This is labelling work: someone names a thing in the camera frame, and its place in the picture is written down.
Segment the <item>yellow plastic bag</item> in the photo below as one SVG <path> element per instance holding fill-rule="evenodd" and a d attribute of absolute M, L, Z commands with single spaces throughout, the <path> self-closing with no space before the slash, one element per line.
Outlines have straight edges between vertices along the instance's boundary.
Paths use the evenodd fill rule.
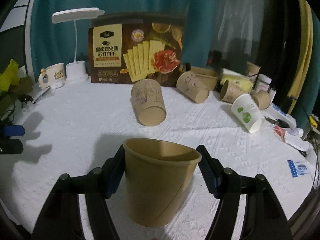
<path fill-rule="evenodd" d="M 23 70 L 24 68 L 20 68 L 15 60 L 10 60 L 8 66 L 1 73 L 1 96 L 9 93 L 22 95 L 33 90 L 33 82 Z"/>

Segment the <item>white embossed tablecloth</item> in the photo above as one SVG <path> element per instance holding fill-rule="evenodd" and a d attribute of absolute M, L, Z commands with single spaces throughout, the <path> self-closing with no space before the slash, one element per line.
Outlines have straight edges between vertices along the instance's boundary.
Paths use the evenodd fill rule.
<path fill-rule="evenodd" d="M 87 174 L 115 155 L 129 138 L 152 138 L 196 148 L 243 176 L 263 174 L 276 193 L 287 218 L 313 185 L 312 168 L 294 178 L 288 162 L 304 157 L 283 143 L 270 123 L 248 133 L 216 93 L 195 104 L 173 88 L 163 88 L 166 119 L 158 126 L 139 124 L 131 105 L 130 85 L 65 85 L 47 96 L 36 91 L 35 107 L 21 112 L 14 123 L 25 128 L 19 155 L 1 156 L 1 201 L 28 231 L 32 231 L 58 177 Z"/>

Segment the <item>blue white medicine box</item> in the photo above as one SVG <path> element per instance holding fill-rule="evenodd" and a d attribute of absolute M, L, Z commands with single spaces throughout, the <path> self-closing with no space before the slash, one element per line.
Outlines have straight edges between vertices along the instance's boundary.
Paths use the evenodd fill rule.
<path fill-rule="evenodd" d="M 267 117 L 271 118 L 272 120 L 284 121 L 291 128 L 297 127 L 295 118 L 282 111 L 280 107 L 276 106 L 274 103 L 271 103 L 270 106 L 267 109 L 265 109 L 265 113 L 267 114 Z"/>

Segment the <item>white tube and papers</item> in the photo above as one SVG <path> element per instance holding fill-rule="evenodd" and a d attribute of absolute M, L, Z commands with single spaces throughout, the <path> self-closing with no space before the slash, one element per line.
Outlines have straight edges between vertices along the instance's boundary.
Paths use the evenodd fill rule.
<path fill-rule="evenodd" d="M 282 128 L 273 125 L 273 130 L 281 141 L 299 151 L 308 152 L 313 148 L 310 142 L 302 139 L 303 130 L 301 128 Z"/>

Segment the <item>teal left curtain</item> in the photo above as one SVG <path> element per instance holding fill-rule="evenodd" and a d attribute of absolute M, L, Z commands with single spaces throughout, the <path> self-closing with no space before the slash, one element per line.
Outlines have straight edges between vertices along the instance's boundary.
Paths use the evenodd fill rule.
<path fill-rule="evenodd" d="M 120 12 L 162 12 L 185 18 L 182 61 L 204 67 L 214 36 L 217 0 L 34 0 L 30 20 L 30 53 L 35 76 L 42 68 L 70 63 L 74 58 L 72 22 L 54 24 L 58 11 L 97 7 L 106 14 Z M 76 60 L 88 59 L 88 20 L 76 23 Z"/>

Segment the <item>yellow tissue pack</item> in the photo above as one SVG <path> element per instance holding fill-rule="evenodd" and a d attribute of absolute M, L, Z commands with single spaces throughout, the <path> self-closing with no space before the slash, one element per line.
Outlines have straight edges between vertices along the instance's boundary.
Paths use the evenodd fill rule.
<path fill-rule="evenodd" d="M 240 73 L 234 72 L 232 70 L 223 68 L 221 79 L 220 79 L 220 85 L 223 86 L 223 84 L 227 80 L 235 84 L 236 86 L 238 86 L 239 88 L 241 88 L 247 93 L 250 93 L 253 89 L 253 82 L 249 77 L 244 76 Z"/>

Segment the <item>black car key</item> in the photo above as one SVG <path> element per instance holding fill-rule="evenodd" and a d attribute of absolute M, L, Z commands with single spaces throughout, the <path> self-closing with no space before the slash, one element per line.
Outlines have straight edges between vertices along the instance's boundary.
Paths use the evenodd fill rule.
<path fill-rule="evenodd" d="M 281 128 L 290 128 L 289 124 L 283 120 L 280 120 L 280 119 L 272 119 L 272 118 L 269 118 L 269 117 L 265 117 L 265 119 L 273 124 L 273 125 L 278 125 L 279 127 Z"/>

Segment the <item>kraft cup lying right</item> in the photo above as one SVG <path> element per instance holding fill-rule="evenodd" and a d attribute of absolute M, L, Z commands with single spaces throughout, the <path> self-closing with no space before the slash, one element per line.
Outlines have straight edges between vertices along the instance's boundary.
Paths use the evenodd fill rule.
<path fill-rule="evenodd" d="M 265 110 L 270 106 L 271 98 L 268 92 L 259 91 L 252 95 L 252 99 L 260 110 Z"/>

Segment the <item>kraft cup near tissue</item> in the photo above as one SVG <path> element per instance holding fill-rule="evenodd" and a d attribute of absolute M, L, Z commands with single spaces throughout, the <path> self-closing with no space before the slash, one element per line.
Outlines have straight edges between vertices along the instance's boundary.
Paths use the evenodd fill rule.
<path fill-rule="evenodd" d="M 220 100 L 227 103 L 233 103 L 242 94 L 247 94 L 246 91 L 226 80 L 220 92 Z"/>

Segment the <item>floral kraft paper cup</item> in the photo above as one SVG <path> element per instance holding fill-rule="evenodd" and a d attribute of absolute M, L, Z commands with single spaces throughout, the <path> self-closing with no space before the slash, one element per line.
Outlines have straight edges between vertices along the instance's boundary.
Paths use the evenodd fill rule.
<path fill-rule="evenodd" d="M 167 116 L 161 85 L 153 79 L 143 79 L 131 90 L 133 110 L 140 124 L 157 126 Z"/>

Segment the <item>white green-print paper cup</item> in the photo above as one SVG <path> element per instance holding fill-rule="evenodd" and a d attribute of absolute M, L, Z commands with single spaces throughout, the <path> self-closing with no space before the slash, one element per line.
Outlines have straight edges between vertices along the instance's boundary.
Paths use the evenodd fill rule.
<path fill-rule="evenodd" d="M 249 133 L 259 131 L 265 118 L 249 94 L 239 96 L 231 106 L 231 112 Z"/>

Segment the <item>kraft cup behind centre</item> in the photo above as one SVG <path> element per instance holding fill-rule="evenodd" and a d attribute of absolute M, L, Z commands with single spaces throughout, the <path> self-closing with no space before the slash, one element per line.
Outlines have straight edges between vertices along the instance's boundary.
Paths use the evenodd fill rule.
<path fill-rule="evenodd" d="M 182 94 L 195 103 L 203 103 L 209 96 L 207 86 L 191 71 L 180 75 L 176 87 Z"/>

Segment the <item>upright kraft cup back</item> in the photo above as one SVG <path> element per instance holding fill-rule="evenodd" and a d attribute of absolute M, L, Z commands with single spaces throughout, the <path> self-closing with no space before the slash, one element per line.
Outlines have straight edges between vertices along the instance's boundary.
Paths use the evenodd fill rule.
<path fill-rule="evenodd" d="M 251 80 L 255 80 L 259 74 L 260 67 L 256 64 L 247 61 L 247 68 L 245 75 L 249 77 Z"/>

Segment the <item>brown rectangular basket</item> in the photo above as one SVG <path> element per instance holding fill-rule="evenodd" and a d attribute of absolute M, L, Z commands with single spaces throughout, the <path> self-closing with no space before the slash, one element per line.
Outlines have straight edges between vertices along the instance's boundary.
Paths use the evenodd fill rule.
<path fill-rule="evenodd" d="M 180 65 L 180 72 L 191 71 L 208 87 L 209 90 L 214 90 L 216 88 L 219 79 L 216 72 L 207 68 L 194 66 L 187 67 L 186 65 L 187 64 Z"/>

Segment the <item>white cartoon mug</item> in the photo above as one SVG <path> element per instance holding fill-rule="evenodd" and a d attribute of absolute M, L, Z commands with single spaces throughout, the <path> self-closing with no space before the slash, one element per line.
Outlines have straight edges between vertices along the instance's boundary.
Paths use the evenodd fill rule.
<path fill-rule="evenodd" d="M 57 63 L 47 68 L 42 68 L 38 78 L 39 87 L 45 89 L 58 89 L 64 86 L 66 80 L 65 66 L 63 63 Z"/>

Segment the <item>plain kraft paper cup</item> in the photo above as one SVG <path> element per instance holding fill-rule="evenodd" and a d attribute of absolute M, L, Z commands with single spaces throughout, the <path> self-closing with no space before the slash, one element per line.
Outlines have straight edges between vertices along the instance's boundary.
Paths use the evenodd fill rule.
<path fill-rule="evenodd" d="M 173 142 L 131 138 L 125 149 L 126 200 L 129 217 L 159 228 L 176 215 L 201 154 Z"/>

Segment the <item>brown cracker box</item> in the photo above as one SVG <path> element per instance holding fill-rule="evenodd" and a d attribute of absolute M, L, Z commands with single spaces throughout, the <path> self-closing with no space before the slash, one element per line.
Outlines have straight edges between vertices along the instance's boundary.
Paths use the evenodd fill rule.
<path fill-rule="evenodd" d="M 185 18 L 160 12 L 99 16 L 88 30 L 92 83 L 143 79 L 174 87 L 180 75 Z"/>

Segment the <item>white desk lamp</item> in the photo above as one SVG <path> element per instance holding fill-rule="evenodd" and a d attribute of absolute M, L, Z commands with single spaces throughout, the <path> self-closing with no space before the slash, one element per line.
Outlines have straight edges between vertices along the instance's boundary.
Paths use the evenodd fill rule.
<path fill-rule="evenodd" d="M 52 14 L 52 22 L 54 24 L 63 22 L 72 22 L 74 27 L 75 35 L 75 50 L 73 62 L 66 64 L 66 82 L 67 83 L 78 83 L 87 81 L 89 76 L 87 74 L 85 61 L 77 61 L 77 50 L 78 50 L 78 30 L 76 21 L 78 20 L 91 20 L 102 16 L 105 13 L 97 7 L 90 8 L 79 8 L 58 11 Z"/>

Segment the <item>blue white card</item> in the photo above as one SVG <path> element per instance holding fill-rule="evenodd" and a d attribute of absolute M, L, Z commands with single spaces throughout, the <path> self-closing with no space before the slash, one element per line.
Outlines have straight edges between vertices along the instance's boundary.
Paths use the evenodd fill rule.
<path fill-rule="evenodd" d="M 293 178 L 298 178 L 310 174 L 306 161 L 288 160 L 287 163 L 291 172 L 291 176 Z"/>

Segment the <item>yellow curtain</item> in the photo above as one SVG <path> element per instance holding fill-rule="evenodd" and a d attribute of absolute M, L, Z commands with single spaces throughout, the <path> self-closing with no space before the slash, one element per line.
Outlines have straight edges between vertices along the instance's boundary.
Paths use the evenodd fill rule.
<path fill-rule="evenodd" d="M 308 72 L 313 47 L 313 20 L 311 7 L 306 0 L 298 0 L 300 8 L 300 52 L 297 70 L 287 97 L 291 99 L 288 113 L 291 114 L 302 91 Z"/>

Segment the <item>white lidded jar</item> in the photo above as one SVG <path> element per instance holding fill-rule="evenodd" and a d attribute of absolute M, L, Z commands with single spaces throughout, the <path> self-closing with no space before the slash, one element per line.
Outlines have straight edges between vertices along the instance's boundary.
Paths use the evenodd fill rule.
<path fill-rule="evenodd" d="M 254 93 L 258 93 L 259 91 L 268 92 L 270 89 L 271 82 L 271 78 L 264 74 L 259 74 L 255 83 Z"/>

